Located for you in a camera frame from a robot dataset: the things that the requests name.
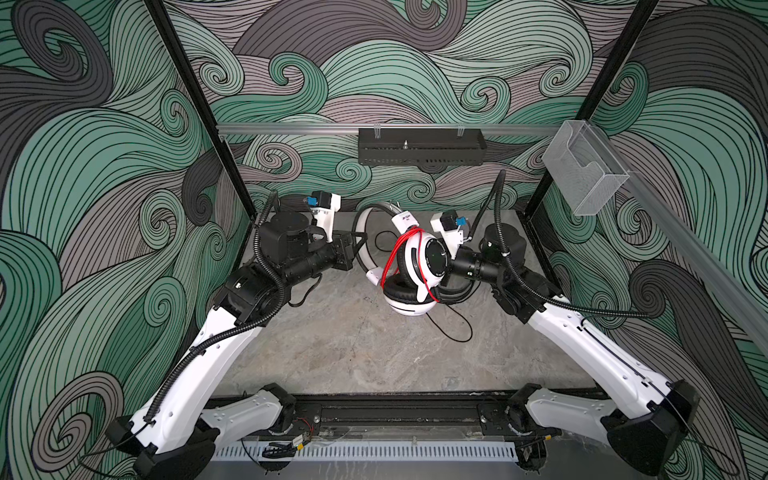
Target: black cable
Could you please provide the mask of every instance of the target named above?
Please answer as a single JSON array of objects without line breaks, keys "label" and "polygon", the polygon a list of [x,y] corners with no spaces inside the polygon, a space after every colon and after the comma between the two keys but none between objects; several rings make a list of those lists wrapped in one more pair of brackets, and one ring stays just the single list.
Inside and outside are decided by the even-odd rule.
[{"label": "black cable", "polygon": [[444,303],[445,305],[458,305],[459,303],[464,303],[469,300],[472,295],[475,295],[475,292],[478,291],[481,285],[482,282],[475,282],[474,280],[469,280],[467,286],[457,290],[449,290],[438,285],[436,288],[436,296],[437,299],[440,300],[440,303]]},{"label": "black cable", "polygon": [[256,460],[254,457],[252,457],[250,452],[248,452],[248,449],[245,447],[245,442],[243,441],[243,439],[240,439],[240,444],[243,446],[243,450],[245,450],[245,454],[248,455],[248,458],[250,458],[251,461],[253,463],[255,463],[256,465],[260,466],[261,468],[264,468],[264,467],[261,466],[261,464],[258,462],[258,460]]},{"label": "black cable", "polygon": [[108,449],[104,449],[104,450],[97,450],[96,452],[89,452],[89,453],[86,453],[86,454],[82,455],[80,458],[91,457],[91,456],[93,456],[93,455],[100,455],[101,453],[107,453],[107,452],[109,452],[109,451],[111,451],[111,450],[115,450],[117,447],[119,447],[119,446],[121,446],[121,445],[125,445],[126,443],[128,443],[128,442],[130,442],[131,440],[135,439],[135,438],[138,436],[138,434],[142,433],[142,432],[144,431],[144,429],[146,429],[146,428],[147,428],[149,425],[153,425],[153,424],[154,424],[154,422],[147,422],[147,423],[145,423],[145,424],[144,424],[144,426],[143,426],[143,427],[141,427],[141,428],[139,429],[139,431],[138,431],[138,432],[134,433],[133,435],[131,435],[131,436],[130,436],[130,437],[128,437],[127,439],[123,440],[122,442],[116,443],[116,444],[112,445],[112,446],[111,446],[110,448],[108,448]]},{"label": "black cable", "polygon": [[[696,440],[696,439],[683,439],[683,440],[685,440],[686,442],[693,442],[693,443],[695,443],[695,444],[699,445],[700,447],[704,447],[704,448],[706,448],[706,449],[707,449],[707,452],[709,452],[709,453],[710,453],[710,459],[712,460],[712,463],[713,463],[713,464],[715,464],[715,468],[717,468],[717,470],[718,470],[718,471],[720,471],[721,473],[724,473],[725,475],[729,475],[729,476],[731,476],[731,477],[737,477],[737,476],[741,475],[741,468],[739,468],[739,465],[737,465],[737,464],[736,464],[736,463],[733,461],[733,459],[732,459],[730,456],[726,455],[726,454],[725,454],[725,453],[724,453],[722,450],[720,450],[719,448],[717,448],[717,447],[713,447],[712,445],[709,445],[709,444],[707,444],[707,443],[704,443],[704,442],[700,442],[700,441],[698,441],[698,440]],[[721,468],[721,467],[720,467],[720,466],[717,464],[717,462],[715,462],[715,458],[712,456],[712,453],[710,452],[711,450],[714,450],[715,452],[717,452],[717,453],[721,454],[721,455],[722,455],[722,456],[723,456],[723,457],[724,457],[724,458],[725,458],[725,459],[726,459],[726,460],[727,460],[727,461],[728,461],[728,462],[729,462],[731,465],[733,465],[733,467],[736,469],[736,473],[727,472],[727,471],[723,470],[723,469],[722,469],[722,468]],[[766,474],[765,474],[765,475],[763,475],[763,480],[765,479],[765,477],[766,477],[767,475],[768,475],[768,472],[766,472]]]},{"label": "black cable", "polygon": [[[600,339],[598,339],[598,338],[597,338],[597,337],[596,337],[596,336],[595,336],[595,335],[594,335],[592,332],[590,332],[590,331],[589,331],[589,330],[588,330],[588,329],[587,329],[587,328],[584,326],[584,321],[585,321],[585,320],[588,320],[588,319],[592,319],[592,318],[597,318],[597,317],[601,317],[601,316],[610,316],[610,315],[593,315],[593,316],[588,316],[588,317],[585,317],[585,318],[581,319],[581,325],[580,325],[581,329],[582,329],[584,332],[586,332],[586,333],[587,333],[589,336],[591,336],[591,337],[592,337],[592,339],[593,339],[595,342],[599,343],[599,344],[600,344],[600,346],[602,346],[604,349],[606,349],[606,350],[607,350],[607,351],[608,351],[608,352],[609,352],[611,355],[613,355],[613,356],[615,356],[617,359],[619,359],[619,361],[620,361],[620,362],[622,362],[622,363],[623,363],[623,364],[624,364],[624,365],[625,365],[627,368],[629,368],[630,370],[632,370],[632,372],[634,372],[634,374],[635,374],[635,375],[637,375],[637,376],[641,377],[642,379],[645,379],[645,375],[643,375],[642,373],[638,372],[638,371],[637,371],[637,370],[636,370],[636,369],[635,369],[635,368],[634,368],[632,365],[630,365],[630,364],[629,364],[629,363],[628,363],[626,360],[622,359],[622,358],[621,358],[621,357],[620,357],[620,356],[619,356],[619,355],[618,355],[616,352],[614,352],[613,350],[609,349],[609,348],[608,348],[608,347],[607,347],[607,346],[606,346],[604,343],[602,343],[602,342],[600,341]],[[657,392],[659,395],[661,395],[661,398],[663,398],[663,399],[666,399],[666,398],[667,398],[667,396],[666,396],[666,395],[664,395],[664,394],[661,392],[661,390],[659,390],[659,389],[658,389],[658,387],[656,387],[656,386],[654,385],[654,383],[653,383],[653,382],[648,382],[648,385],[650,385],[650,386],[651,386],[651,387],[652,387],[654,390],[656,390],[656,392]],[[701,435],[699,435],[699,432],[698,432],[697,430],[695,430],[693,427],[691,427],[690,425],[688,425],[688,422],[686,422],[685,418],[684,418],[684,417],[683,417],[683,415],[680,413],[680,411],[678,411],[678,410],[677,410],[677,407],[676,407],[676,406],[675,406],[675,405],[674,405],[672,402],[670,402],[669,400],[667,400],[667,403],[669,404],[669,406],[670,406],[670,407],[672,407],[672,409],[674,410],[674,412],[677,414],[677,417],[678,417],[678,418],[680,419],[680,421],[683,423],[683,425],[685,426],[685,429],[686,429],[688,432],[690,432],[690,434],[691,434],[692,436],[694,436],[694,437],[699,437],[699,439],[700,439],[700,438],[701,438]],[[697,443],[699,446],[702,446],[702,447],[706,448],[706,449],[707,449],[707,453],[709,454],[709,456],[710,456],[710,459],[712,460],[712,463],[715,465],[715,468],[717,468],[717,470],[719,470],[720,472],[724,473],[725,475],[729,475],[729,476],[731,476],[731,477],[737,477],[737,476],[739,476],[739,475],[741,474],[741,468],[739,468],[739,465],[738,465],[738,464],[737,464],[737,463],[736,463],[736,462],[735,462],[735,461],[734,461],[734,460],[733,460],[733,459],[732,459],[730,456],[728,456],[727,454],[725,454],[725,453],[724,453],[722,450],[719,450],[717,447],[714,447],[714,446],[712,446],[712,445],[709,445],[709,444],[708,444],[708,443],[706,443],[706,442],[701,442],[700,440],[696,440],[696,439],[684,439],[684,440],[687,440],[688,442],[694,442],[694,443]],[[715,461],[715,458],[712,456],[712,453],[710,452],[710,450],[714,450],[715,452],[717,452],[717,453],[721,454],[721,455],[722,455],[722,456],[723,456],[725,459],[727,459],[727,460],[728,460],[728,462],[729,462],[731,465],[733,465],[733,467],[736,469],[736,472],[735,472],[735,473],[733,473],[733,472],[728,472],[728,471],[726,471],[726,470],[723,470],[723,469],[722,469],[722,468],[721,468],[721,467],[720,467],[720,466],[717,464],[717,462]]]},{"label": "black cable", "polygon": [[393,232],[391,230],[382,230],[382,231],[378,232],[375,237],[373,237],[373,246],[376,247],[376,249],[379,252],[387,252],[387,253],[389,253],[389,252],[392,251],[391,248],[389,250],[384,250],[383,248],[379,247],[379,235],[381,235],[382,233],[391,233],[392,235],[395,236],[395,241],[397,241],[397,239],[399,237],[397,236],[397,233],[395,233],[395,232]]},{"label": "black cable", "polygon": [[491,199],[493,198],[493,195],[496,193],[496,189],[498,188],[501,188],[502,190],[504,190],[504,184],[503,184],[503,181],[500,183],[498,181],[498,177],[496,177],[496,181],[493,182],[493,185],[491,185],[491,191],[488,192],[488,196],[485,198],[485,200],[483,200],[482,204],[480,205],[478,214],[475,215],[475,220],[472,222],[472,226],[469,228],[469,235],[467,235],[467,241],[475,238],[475,231],[478,229],[478,225],[480,224],[480,219],[482,218],[482,214],[485,213],[485,209],[488,208],[488,204],[491,203]]},{"label": "black cable", "polygon": [[277,302],[273,304],[272,308],[267,313],[265,313],[261,319],[257,321],[246,322],[240,326],[236,326],[232,329],[225,330],[222,333],[218,333],[217,335],[214,335],[209,339],[204,340],[200,344],[190,348],[189,353],[185,355],[179,363],[176,364],[174,369],[170,371],[168,376],[160,385],[160,388],[157,390],[157,394],[155,395],[154,399],[152,400],[152,403],[149,406],[149,409],[147,410],[147,414],[144,415],[145,422],[152,421],[152,419],[157,414],[157,412],[160,411],[160,405],[163,403],[163,400],[165,399],[165,396],[168,394],[168,391],[170,390],[171,386],[179,378],[179,375],[181,375],[184,369],[186,369],[189,366],[189,364],[192,363],[192,360],[197,358],[198,355],[201,355],[203,352],[205,352],[205,349],[207,349],[212,345],[215,345],[216,343],[219,343],[221,340],[228,339],[231,336],[240,335],[241,333],[252,330],[258,326],[262,326],[264,323],[272,319],[272,317],[274,317],[277,314],[277,312],[280,311],[281,308],[283,308],[283,304],[285,303],[285,299],[286,299],[285,282],[283,278],[280,275],[278,275],[277,272],[275,272],[275,270],[272,268],[272,266],[269,265],[268,262],[264,259],[264,255],[261,251],[260,228],[261,228],[261,225],[266,220],[267,216],[269,215],[270,210],[272,209],[272,204],[276,198],[277,198],[277,192],[272,192],[272,194],[269,196],[269,198],[266,201],[266,205],[264,206],[264,209],[259,214],[255,233],[253,235],[253,253],[256,257],[256,261],[258,262],[258,264],[261,265],[261,267],[263,268],[267,276],[269,276],[270,279],[272,279],[272,281],[275,283],[275,285],[277,285]]},{"label": "black cable", "polygon": [[523,445],[515,445],[516,449],[525,449],[527,447],[530,447],[531,445],[536,445],[537,443],[543,443],[547,440],[547,437],[539,437],[536,440],[533,440],[532,442],[524,443]]},{"label": "black cable", "polygon": [[278,458],[289,458],[296,455],[296,447],[293,446],[293,444],[286,443],[285,445],[281,445],[277,442],[270,442],[271,449],[264,449],[261,452],[261,456],[264,458],[268,458],[270,460],[277,460]]},{"label": "black cable", "polygon": [[430,322],[435,324],[437,329],[440,330],[440,333],[442,333],[443,335],[447,336],[449,339],[451,339],[451,340],[453,340],[454,342],[457,342],[457,343],[467,343],[469,340],[472,339],[472,335],[474,335],[474,331],[472,330],[472,324],[469,322],[469,320],[467,320],[467,318],[465,316],[463,316],[461,313],[459,313],[456,310],[454,310],[453,307],[451,307],[448,304],[446,304],[445,306],[447,306],[449,309],[453,310],[453,313],[455,313],[456,315],[460,316],[461,318],[464,319],[465,322],[467,322],[467,325],[469,326],[469,338],[467,338],[466,340],[457,340],[457,339],[453,338],[452,336],[450,336],[448,333],[445,333],[445,330],[440,328],[440,325],[438,325],[435,322],[435,320],[432,319],[432,317],[429,315],[429,312],[426,312],[427,318],[429,319]]},{"label": "black cable", "polygon": [[312,293],[312,290],[314,290],[315,288],[317,288],[318,285],[320,285],[320,280],[322,280],[322,279],[323,279],[323,274],[320,273],[317,276],[317,281],[315,283],[313,283],[312,286],[304,293],[304,298],[302,298],[301,301],[298,302],[298,303],[288,302],[288,306],[292,306],[294,308],[296,308],[298,306],[302,306],[304,304],[304,301],[306,300],[306,298],[309,296],[309,294]]},{"label": "black cable", "polygon": [[141,475],[110,475],[108,473],[99,472],[95,468],[91,468],[88,465],[84,464],[80,461],[78,458],[78,465],[80,465],[82,468],[85,468],[90,473],[95,473],[96,475],[101,475],[104,478],[141,478]]},{"label": "black cable", "polygon": [[[498,172],[498,176],[496,177],[496,182],[500,181],[500,183],[503,185],[505,178],[506,178],[506,172],[504,170],[501,170]],[[540,300],[544,300],[546,303],[550,303],[551,305],[559,306],[560,308],[571,310],[573,312],[595,313],[600,316],[655,318],[648,313],[642,313],[642,312],[633,312],[633,311],[625,311],[625,310],[603,310],[598,308],[592,308],[590,306],[573,305],[571,303],[555,300],[546,295],[541,295],[538,291],[531,288],[522,279],[522,276],[520,276],[520,272],[518,272],[517,267],[512,262],[512,258],[509,257],[509,248],[507,247],[507,242],[504,239],[504,234],[502,233],[502,191],[503,190],[504,190],[503,188],[499,188],[496,190],[496,201],[495,201],[494,211],[493,211],[493,220],[494,220],[494,223],[496,224],[496,232],[498,233],[498,242],[501,244],[501,247],[502,247],[502,256],[504,258],[504,262],[507,267],[506,270],[508,270],[509,273],[512,274],[512,278],[514,278],[515,282],[519,283],[520,286],[523,287],[523,289],[525,289],[531,295],[536,296]]]}]

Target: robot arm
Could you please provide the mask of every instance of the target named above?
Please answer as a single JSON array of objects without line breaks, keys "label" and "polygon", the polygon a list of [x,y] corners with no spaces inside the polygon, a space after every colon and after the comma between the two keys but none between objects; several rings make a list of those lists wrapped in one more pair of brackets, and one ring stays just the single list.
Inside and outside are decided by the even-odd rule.
[{"label": "robot arm", "polygon": [[[260,226],[262,252],[283,278],[288,290],[286,303],[291,286],[317,278],[328,268],[350,270],[366,239],[365,234],[353,232],[333,235],[338,195],[313,192],[308,203],[313,199],[319,201],[312,209],[314,225],[302,214],[283,212]],[[362,240],[356,243],[356,237]],[[217,294],[190,347],[259,321],[274,308],[276,288],[256,264],[238,269]],[[140,477],[195,478],[219,447],[256,430],[279,434],[290,427],[296,400],[277,384],[228,406],[204,409],[234,360],[262,330],[263,326],[247,329],[195,356],[170,384],[151,422],[145,418],[157,392],[133,415],[115,419],[108,426],[107,436],[113,445],[137,457],[134,470]]]},{"label": "robot arm", "polygon": [[[433,226],[448,246],[459,238],[458,226],[444,228],[439,220]],[[524,266],[525,239],[511,225],[501,227],[521,278],[545,298],[569,303],[556,286]],[[528,384],[510,400],[513,427],[519,432],[555,427],[584,435],[610,445],[638,471],[657,475],[687,434],[698,393],[685,381],[673,384],[643,365],[579,312],[544,302],[514,281],[504,283],[497,231],[495,225],[486,229],[479,253],[459,246],[452,273],[490,283],[506,313],[549,338],[611,397],[595,401]]]}]

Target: aluminum rail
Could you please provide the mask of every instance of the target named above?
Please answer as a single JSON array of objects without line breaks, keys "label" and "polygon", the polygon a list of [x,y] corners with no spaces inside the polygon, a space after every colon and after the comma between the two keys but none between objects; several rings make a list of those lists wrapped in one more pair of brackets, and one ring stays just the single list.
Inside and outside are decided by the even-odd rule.
[{"label": "aluminum rail", "polygon": [[461,134],[466,128],[479,128],[483,135],[521,135],[551,137],[560,125],[527,124],[318,124],[310,122],[223,123],[217,125],[221,135],[357,135],[360,128],[455,128]]}]

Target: black joint motor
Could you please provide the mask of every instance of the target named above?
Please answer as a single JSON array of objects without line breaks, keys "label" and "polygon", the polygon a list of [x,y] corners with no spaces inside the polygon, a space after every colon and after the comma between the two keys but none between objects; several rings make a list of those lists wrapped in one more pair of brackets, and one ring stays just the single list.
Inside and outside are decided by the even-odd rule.
[{"label": "black joint motor", "polygon": [[279,212],[261,226],[261,251],[275,266],[305,257],[324,243],[325,230],[299,212]]},{"label": "black joint motor", "polygon": [[[523,266],[525,263],[525,238],[523,238],[518,229],[509,223],[502,223],[502,234],[509,249],[512,263],[515,266]],[[485,228],[485,235],[480,239],[480,252],[485,260],[493,263],[504,263],[502,257],[502,243],[498,239],[498,229],[495,223],[491,223]]]}]

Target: black frame post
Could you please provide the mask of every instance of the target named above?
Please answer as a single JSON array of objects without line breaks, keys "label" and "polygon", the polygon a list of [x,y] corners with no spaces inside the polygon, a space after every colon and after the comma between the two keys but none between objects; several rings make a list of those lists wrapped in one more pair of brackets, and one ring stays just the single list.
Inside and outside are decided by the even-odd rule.
[{"label": "black frame post", "polygon": [[[608,88],[614,82],[614,79],[619,75],[621,69],[624,67],[624,63],[632,52],[635,42],[640,37],[640,33],[643,31],[645,24],[650,19],[650,16],[654,13],[654,9],[658,4],[658,0],[639,0],[637,6],[635,6],[630,15],[627,24],[624,26],[624,30],[621,31],[614,47],[611,49],[611,53],[608,55],[603,68],[598,74],[598,78],[592,84],[592,88],[589,89],[587,97],[584,98],[584,103],[581,104],[579,111],[576,114],[575,120],[589,120],[598,109],[598,105],[603,100]],[[549,192],[549,187],[552,185],[552,176],[549,171],[545,171],[544,176],[536,186],[536,190],[528,204],[525,205],[525,210],[518,212],[518,218],[523,226],[525,235],[528,237],[528,242],[531,244],[531,248],[536,253],[541,269],[544,271],[544,275],[549,281],[555,285],[560,285],[557,277],[554,274],[554,269],[549,263],[544,247],[541,245],[541,241],[536,234],[536,229],[533,225],[533,217],[536,214],[536,210],[541,206],[544,201],[544,197]]]},{"label": "black frame post", "polygon": [[[632,11],[627,24],[624,26],[624,30],[621,31],[616,43],[614,44],[611,53],[608,55],[608,59],[605,61],[603,68],[598,74],[598,78],[592,84],[592,88],[589,89],[587,97],[584,99],[584,103],[581,104],[575,120],[589,120],[598,109],[598,105],[603,100],[603,96],[611,87],[614,79],[622,67],[624,62],[629,57],[629,54],[634,48],[634,44],[640,37],[640,33],[643,31],[645,24],[648,22],[651,14],[654,13],[654,9],[658,4],[658,0],[640,0]],[[544,196],[549,191],[549,187],[552,185],[552,176],[549,171],[544,173],[541,181],[536,187],[536,191],[531,195],[531,199],[525,206],[523,216],[526,220],[530,220],[541,202],[544,200]]]},{"label": "black frame post", "polygon": [[240,172],[237,171],[237,164],[232,156],[232,152],[227,144],[225,144],[219,137],[214,113],[205,99],[203,89],[200,88],[200,84],[197,83],[194,70],[192,70],[192,64],[190,63],[187,53],[181,45],[181,40],[170,21],[170,16],[165,9],[165,5],[162,0],[144,0],[144,4],[147,6],[147,10],[149,10],[154,25],[157,27],[157,31],[163,39],[163,43],[170,55],[170,59],[173,61],[174,65],[176,65],[181,81],[184,83],[184,87],[190,95],[192,105],[194,105],[195,110],[197,110],[197,114],[200,115],[203,126],[208,132],[208,136],[214,145],[219,160],[221,160],[224,169],[230,177],[230,181],[235,188],[235,192],[237,192],[237,196],[240,198],[240,202],[243,204],[243,208],[245,208],[251,222],[254,222],[256,220],[256,206],[253,205],[253,201],[250,199],[245,182],[243,182]]}]

